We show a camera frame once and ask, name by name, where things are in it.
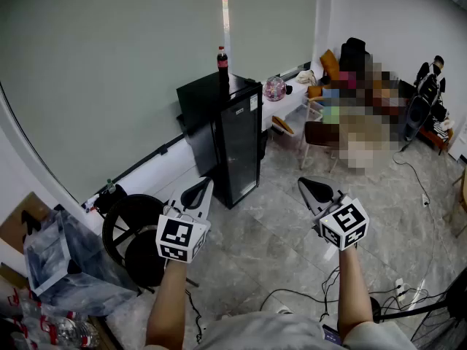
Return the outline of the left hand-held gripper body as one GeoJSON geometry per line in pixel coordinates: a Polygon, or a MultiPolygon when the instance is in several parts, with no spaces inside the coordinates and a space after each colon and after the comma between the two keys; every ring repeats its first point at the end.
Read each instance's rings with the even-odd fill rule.
{"type": "Polygon", "coordinates": [[[156,228],[158,255],[167,260],[191,263],[204,245],[210,226],[206,219],[164,206],[156,228]]]}

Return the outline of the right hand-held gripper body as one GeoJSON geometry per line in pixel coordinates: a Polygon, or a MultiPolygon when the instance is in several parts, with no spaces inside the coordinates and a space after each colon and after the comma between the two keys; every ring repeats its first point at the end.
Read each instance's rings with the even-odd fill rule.
{"type": "Polygon", "coordinates": [[[369,218],[360,201],[344,195],[318,219],[317,232],[328,243],[345,250],[366,236],[368,225],[369,218]]]}

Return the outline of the large black panel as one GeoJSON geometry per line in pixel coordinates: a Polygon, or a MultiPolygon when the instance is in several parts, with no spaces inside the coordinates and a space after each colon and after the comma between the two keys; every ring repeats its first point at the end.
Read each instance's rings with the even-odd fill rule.
{"type": "Polygon", "coordinates": [[[259,183],[262,84],[225,96],[216,106],[213,133],[218,164],[215,184],[219,199],[232,209],[259,183]]]}

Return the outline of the person's right forearm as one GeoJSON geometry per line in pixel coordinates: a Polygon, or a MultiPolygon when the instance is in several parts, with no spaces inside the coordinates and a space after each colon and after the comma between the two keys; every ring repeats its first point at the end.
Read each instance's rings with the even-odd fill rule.
{"type": "Polygon", "coordinates": [[[359,324],[373,322],[373,313],[354,246],[340,251],[339,271],[338,331],[344,340],[359,324]]]}

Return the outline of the person's left forearm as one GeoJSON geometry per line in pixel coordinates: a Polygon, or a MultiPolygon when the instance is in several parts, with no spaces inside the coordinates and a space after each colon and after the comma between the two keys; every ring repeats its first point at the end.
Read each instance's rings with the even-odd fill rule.
{"type": "Polygon", "coordinates": [[[170,260],[147,320],[145,349],[182,350],[187,265],[170,260]]]}

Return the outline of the orange brown pouch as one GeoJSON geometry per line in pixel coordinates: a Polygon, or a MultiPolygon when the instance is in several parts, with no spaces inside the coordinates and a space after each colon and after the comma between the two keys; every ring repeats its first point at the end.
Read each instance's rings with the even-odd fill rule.
{"type": "Polygon", "coordinates": [[[291,135],[294,134],[293,129],[281,118],[277,116],[273,116],[271,120],[275,125],[279,126],[283,131],[287,131],[291,135]]]}

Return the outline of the blue grey glass tank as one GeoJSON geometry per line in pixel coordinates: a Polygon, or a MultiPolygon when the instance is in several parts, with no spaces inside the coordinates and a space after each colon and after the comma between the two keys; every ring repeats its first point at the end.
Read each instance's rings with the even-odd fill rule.
{"type": "Polygon", "coordinates": [[[107,253],[100,236],[65,210],[51,211],[23,244],[31,290],[43,302],[106,316],[139,288],[107,253]]]}

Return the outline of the small waist screen device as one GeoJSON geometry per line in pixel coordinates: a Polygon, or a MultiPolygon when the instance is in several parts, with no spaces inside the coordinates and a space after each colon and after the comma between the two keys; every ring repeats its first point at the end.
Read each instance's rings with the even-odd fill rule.
{"type": "Polygon", "coordinates": [[[333,329],[332,327],[329,327],[326,324],[323,324],[322,328],[324,332],[324,339],[332,343],[335,343],[338,346],[341,345],[341,338],[339,337],[339,333],[335,329],[333,329]]]}

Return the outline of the cream cloth bag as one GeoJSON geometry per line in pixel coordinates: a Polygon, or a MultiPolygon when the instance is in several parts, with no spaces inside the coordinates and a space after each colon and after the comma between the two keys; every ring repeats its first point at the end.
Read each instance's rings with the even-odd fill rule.
{"type": "Polygon", "coordinates": [[[295,81],[299,84],[308,84],[311,86],[315,86],[317,84],[314,72],[311,69],[300,71],[297,74],[295,81]]]}

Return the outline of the orange wooden stool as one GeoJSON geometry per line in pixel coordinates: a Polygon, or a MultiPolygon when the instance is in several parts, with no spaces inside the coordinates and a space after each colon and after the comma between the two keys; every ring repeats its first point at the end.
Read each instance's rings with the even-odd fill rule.
{"type": "Polygon", "coordinates": [[[428,116],[423,126],[419,129],[418,135],[424,140],[429,141],[433,147],[439,149],[439,155],[447,151],[450,140],[453,137],[451,120],[439,122],[434,116],[428,116]]]}

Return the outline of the person's grey shirt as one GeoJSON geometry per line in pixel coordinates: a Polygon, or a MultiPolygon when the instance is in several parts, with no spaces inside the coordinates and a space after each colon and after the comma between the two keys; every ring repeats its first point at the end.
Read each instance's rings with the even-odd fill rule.
{"type": "Polygon", "coordinates": [[[322,325],[300,314],[255,312],[211,323],[194,350],[417,350],[397,324],[364,322],[342,344],[325,339],[322,325]]]}

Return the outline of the black padded chair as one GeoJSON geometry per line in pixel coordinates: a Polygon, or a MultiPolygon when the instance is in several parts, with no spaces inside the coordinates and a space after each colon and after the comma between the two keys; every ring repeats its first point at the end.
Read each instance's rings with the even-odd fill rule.
{"type": "Polygon", "coordinates": [[[339,59],[340,71],[363,72],[369,53],[366,51],[366,42],[350,37],[342,46],[339,59]]]}

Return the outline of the grey roller blind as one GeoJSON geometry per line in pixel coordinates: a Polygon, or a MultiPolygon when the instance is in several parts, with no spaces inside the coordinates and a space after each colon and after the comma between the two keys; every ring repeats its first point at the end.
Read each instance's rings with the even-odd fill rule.
{"type": "Polygon", "coordinates": [[[316,0],[228,0],[236,75],[264,81],[312,60],[316,0]]]}
{"type": "Polygon", "coordinates": [[[0,84],[81,203],[180,134],[177,88],[222,41],[221,0],[0,0],[0,84]]]}

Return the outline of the cluster of large water bottles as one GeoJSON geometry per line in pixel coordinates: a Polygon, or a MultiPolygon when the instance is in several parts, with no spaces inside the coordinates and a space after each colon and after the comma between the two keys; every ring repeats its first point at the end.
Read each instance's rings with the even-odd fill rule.
{"type": "Polygon", "coordinates": [[[40,346],[63,350],[96,349],[100,345],[99,332],[85,314],[35,300],[28,289],[14,289],[7,296],[7,305],[13,310],[12,323],[34,350],[39,350],[40,346]]]}

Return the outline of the cardboard box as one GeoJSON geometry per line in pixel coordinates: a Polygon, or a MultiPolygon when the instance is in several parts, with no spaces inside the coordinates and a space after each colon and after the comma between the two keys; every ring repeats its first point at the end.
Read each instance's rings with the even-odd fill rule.
{"type": "Polygon", "coordinates": [[[50,213],[51,209],[30,192],[0,225],[0,239],[23,254],[26,237],[39,232],[50,213]]]}

